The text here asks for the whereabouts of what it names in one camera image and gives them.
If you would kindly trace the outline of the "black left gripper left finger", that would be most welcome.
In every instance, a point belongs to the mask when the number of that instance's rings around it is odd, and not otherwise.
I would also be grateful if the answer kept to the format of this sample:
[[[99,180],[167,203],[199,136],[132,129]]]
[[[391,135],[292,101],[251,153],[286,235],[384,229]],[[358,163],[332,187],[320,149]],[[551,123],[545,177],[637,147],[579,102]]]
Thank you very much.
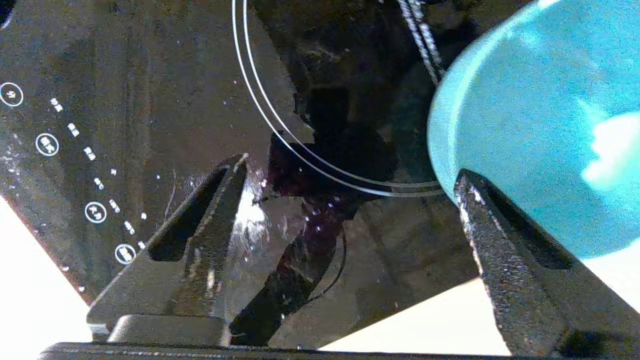
[[[220,162],[113,278],[86,316],[94,341],[216,346],[215,311],[247,180],[247,154]]]

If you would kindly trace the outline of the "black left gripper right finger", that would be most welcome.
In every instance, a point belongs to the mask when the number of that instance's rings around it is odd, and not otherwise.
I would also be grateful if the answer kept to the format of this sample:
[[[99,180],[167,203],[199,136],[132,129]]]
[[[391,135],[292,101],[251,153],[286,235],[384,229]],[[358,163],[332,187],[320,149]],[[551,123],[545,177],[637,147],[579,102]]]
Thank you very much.
[[[454,185],[462,228],[516,357],[638,357],[639,313],[486,177]]]

